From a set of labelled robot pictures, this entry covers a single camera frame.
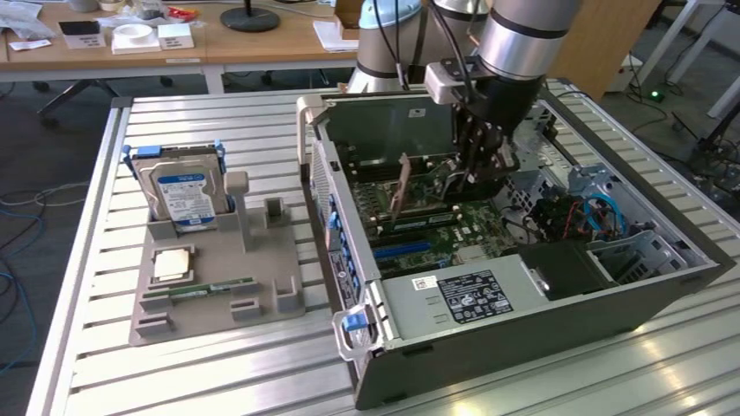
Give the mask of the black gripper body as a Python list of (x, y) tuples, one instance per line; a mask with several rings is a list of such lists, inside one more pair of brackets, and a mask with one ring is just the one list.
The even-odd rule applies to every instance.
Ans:
[(470, 118), (478, 123), (490, 123), (504, 134), (512, 135), (536, 101), (542, 81), (542, 76), (525, 81), (497, 75), (477, 79), (473, 99), (457, 111), (457, 129)]

